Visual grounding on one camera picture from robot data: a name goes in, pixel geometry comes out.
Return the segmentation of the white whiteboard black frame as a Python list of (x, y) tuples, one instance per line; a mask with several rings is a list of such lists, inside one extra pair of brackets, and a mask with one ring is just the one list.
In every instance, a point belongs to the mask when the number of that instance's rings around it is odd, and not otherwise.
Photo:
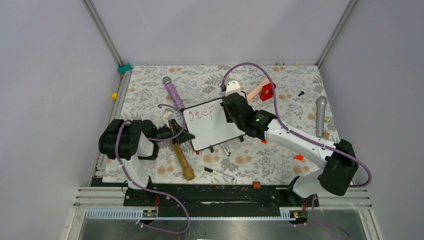
[(234, 139), (244, 141), (246, 134), (234, 123), (227, 122), (222, 102), (220, 97), (182, 109), (186, 129), (194, 135), (190, 142), (195, 152), (212, 149)]

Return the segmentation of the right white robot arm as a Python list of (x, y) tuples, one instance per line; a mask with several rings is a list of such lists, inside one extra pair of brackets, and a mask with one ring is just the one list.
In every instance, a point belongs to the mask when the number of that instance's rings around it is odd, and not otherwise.
[(234, 123), (249, 137), (288, 148), (318, 167), (318, 170), (297, 176), (290, 182), (286, 198), (291, 205), (299, 206), (309, 196), (323, 192), (345, 195), (359, 168), (349, 141), (333, 142), (280, 124), (275, 114), (253, 110), (239, 93), (225, 96), (221, 105), (227, 122)]

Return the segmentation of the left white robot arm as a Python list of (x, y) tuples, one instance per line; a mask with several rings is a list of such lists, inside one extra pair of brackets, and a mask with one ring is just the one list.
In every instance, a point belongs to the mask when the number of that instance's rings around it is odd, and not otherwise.
[(98, 141), (99, 152), (111, 160), (117, 160), (128, 187), (138, 189), (136, 199), (144, 206), (152, 204), (158, 193), (149, 187), (151, 178), (143, 169), (143, 161), (154, 161), (159, 154), (159, 142), (170, 142), (186, 180), (195, 178), (195, 171), (188, 163), (180, 144), (195, 136), (179, 125), (175, 119), (157, 128), (151, 120), (113, 119)]

